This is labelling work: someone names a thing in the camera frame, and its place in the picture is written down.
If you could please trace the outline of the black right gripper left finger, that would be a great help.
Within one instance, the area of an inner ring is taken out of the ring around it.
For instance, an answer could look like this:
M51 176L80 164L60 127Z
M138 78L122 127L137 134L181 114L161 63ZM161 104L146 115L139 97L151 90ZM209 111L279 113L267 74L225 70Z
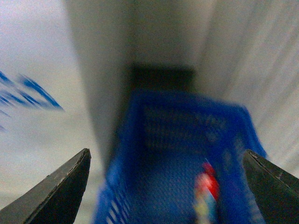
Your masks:
M86 189L91 164L85 148L1 209L2 224L72 224Z

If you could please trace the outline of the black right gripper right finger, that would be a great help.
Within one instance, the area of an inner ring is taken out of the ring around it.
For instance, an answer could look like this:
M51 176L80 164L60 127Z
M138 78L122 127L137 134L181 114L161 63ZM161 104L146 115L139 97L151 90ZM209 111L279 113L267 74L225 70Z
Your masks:
M250 191L267 224L299 222L299 179L252 150L243 167Z

